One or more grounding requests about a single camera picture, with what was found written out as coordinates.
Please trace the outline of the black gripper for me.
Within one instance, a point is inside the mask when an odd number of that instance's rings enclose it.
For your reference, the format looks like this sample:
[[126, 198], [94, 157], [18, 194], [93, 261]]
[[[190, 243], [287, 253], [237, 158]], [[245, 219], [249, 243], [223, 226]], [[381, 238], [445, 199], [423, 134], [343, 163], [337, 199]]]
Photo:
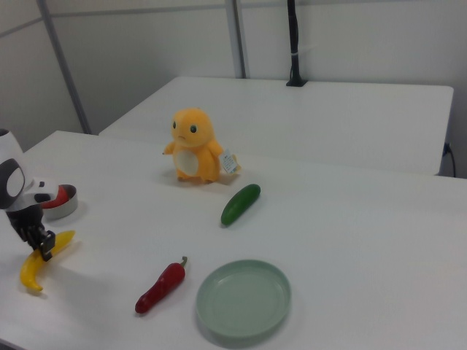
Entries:
[[55, 234], [51, 230], [45, 231], [42, 224], [43, 210], [39, 204], [19, 211], [8, 211], [7, 217], [19, 237], [28, 242], [33, 250], [39, 249], [45, 262], [53, 257], [52, 249], [55, 247]]

